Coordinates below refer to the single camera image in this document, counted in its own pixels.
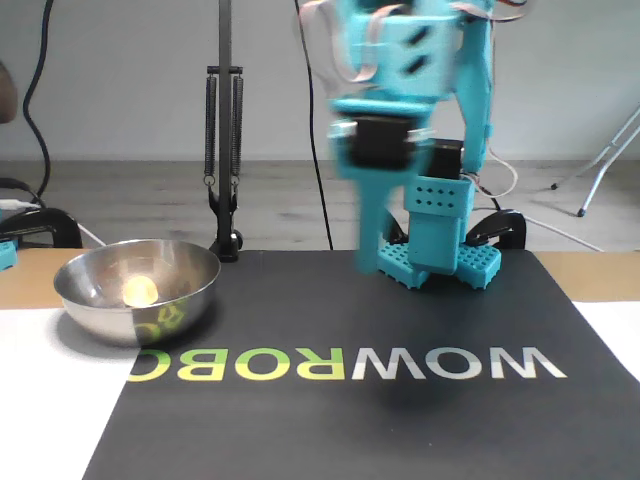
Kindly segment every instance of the metal bowl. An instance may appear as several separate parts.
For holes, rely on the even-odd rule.
[[[131,240],[74,258],[53,284],[67,313],[85,330],[111,344],[144,346],[194,324],[212,300],[219,273],[218,257],[205,248],[176,240]],[[151,289],[155,285],[145,297],[152,301],[148,305],[132,302],[125,293],[140,276],[145,285],[152,282]]]

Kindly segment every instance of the black mat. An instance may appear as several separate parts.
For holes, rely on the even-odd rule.
[[[208,320],[158,347],[171,354],[165,374],[126,385],[86,480],[640,478],[640,388],[528,252],[507,252],[486,292],[436,278],[410,292],[359,275],[349,252],[244,252],[224,266]],[[425,355],[444,347],[461,350],[429,368]],[[525,347],[546,367],[523,370]],[[178,378],[180,355],[196,348],[229,349],[221,381]],[[243,378],[236,359],[254,348],[284,352],[289,370]],[[327,359],[341,348],[345,379],[300,377],[297,348]],[[401,359],[383,380],[368,361],[353,380],[361,348],[385,368],[405,348],[413,373]],[[521,371],[492,371],[491,348]],[[156,364],[141,356],[133,372]],[[276,365],[259,355],[248,368]]]

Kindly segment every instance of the yellow ball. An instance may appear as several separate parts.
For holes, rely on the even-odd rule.
[[[138,275],[127,280],[122,299],[130,307],[148,307],[158,301],[158,287],[149,277]]]

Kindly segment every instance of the cyan robot arm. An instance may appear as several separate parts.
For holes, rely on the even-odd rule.
[[[464,244],[475,185],[491,134],[491,22],[467,14],[471,5],[493,10],[494,0],[337,0],[351,66],[375,58],[368,88],[331,100],[338,121],[329,133],[339,173],[359,194],[358,267],[383,270],[408,287],[429,273],[456,275],[484,288],[500,268],[500,252]],[[380,22],[377,42],[367,37],[375,12],[402,4]],[[363,59],[363,52],[370,57]],[[461,164],[434,154],[429,121],[438,102],[457,97],[466,124]],[[393,189],[405,189],[409,242],[379,240]]]

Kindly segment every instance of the wooden table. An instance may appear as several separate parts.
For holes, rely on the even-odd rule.
[[[18,265],[0,272],[0,308],[62,307],[53,277],[80,253],[82,250],[20,251]],[[640,301],[640,253],[545,252],[536,256],[573,301]]]

